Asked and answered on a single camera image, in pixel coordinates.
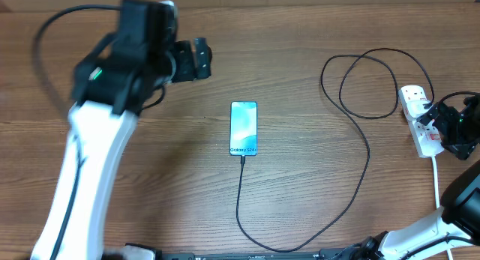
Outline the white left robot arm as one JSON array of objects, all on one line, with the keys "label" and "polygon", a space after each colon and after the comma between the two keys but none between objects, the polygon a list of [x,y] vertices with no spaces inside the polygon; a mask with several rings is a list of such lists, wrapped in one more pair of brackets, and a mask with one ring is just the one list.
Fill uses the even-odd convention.
[{"label": "white left robot arm", "polygon": [[172,1],[122,0],[118,27],[74,68],[69,131],[52,206],[33,259],[101,259],[123,151],[153,93],[211,75],[206,39],[179,41]]}]

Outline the Galaxy smartphone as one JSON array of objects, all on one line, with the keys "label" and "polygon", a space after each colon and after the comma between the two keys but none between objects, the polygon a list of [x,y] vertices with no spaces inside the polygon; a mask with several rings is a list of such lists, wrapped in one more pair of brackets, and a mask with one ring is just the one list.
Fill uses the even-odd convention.
[{"label": "Galaxy smartphone", "polygon": [[229,153],[256,156],[258,152],[258,105],[255,101],[234,101],[230,106]]}]

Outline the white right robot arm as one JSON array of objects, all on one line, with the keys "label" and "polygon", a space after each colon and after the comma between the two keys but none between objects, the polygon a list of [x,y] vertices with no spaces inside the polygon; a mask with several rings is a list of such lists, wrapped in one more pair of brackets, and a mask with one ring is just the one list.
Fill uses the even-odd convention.
[{"label": "white right robot arm", "polygon": [[[479,94],[462,93],[464,109],[430,102],[423,88],[398,92],[420,158],[434,159],[448,151],[466,160],[479,145]],[[426,259],[455,247],[479,245],[479,164],[474,163],[444,193],[436,194],[436,210],[397,231],[369,237],[352,259]]]}]

